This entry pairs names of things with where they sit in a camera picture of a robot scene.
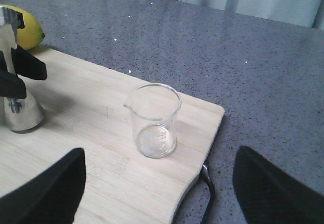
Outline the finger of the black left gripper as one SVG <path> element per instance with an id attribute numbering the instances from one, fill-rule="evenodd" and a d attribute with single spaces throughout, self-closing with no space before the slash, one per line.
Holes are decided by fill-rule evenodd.
<path id="1" fill-rule="evenodd" d="M 0 92 L 1 97 L 14 99 L 25 99 L 27 94 L 24 81 L 4 70 L 1 70 Z"/>
<path id="2" fill-rule="evenodd" d="M 46 80 L 46 64 L 23 49 L 17 46 L 11 49 L 12 61 L 15 73 L 33 80 Z"/>

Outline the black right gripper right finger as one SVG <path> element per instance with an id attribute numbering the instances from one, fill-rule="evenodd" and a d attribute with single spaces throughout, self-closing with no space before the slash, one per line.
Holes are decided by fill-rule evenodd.
<path id="1" fill-rule="evenodd" d="M 236 153 L 232 182 L 247 223 L 323 223 L 323 195 L 248 146 Z"/>

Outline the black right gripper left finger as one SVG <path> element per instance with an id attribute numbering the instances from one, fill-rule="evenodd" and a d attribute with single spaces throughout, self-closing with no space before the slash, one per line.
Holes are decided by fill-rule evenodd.
<path id="1" fill-rule="evenodd" d="M 1 197 L 1 223 L 73 223 L 85 185 L 85 152 L 75 148 Z"/>

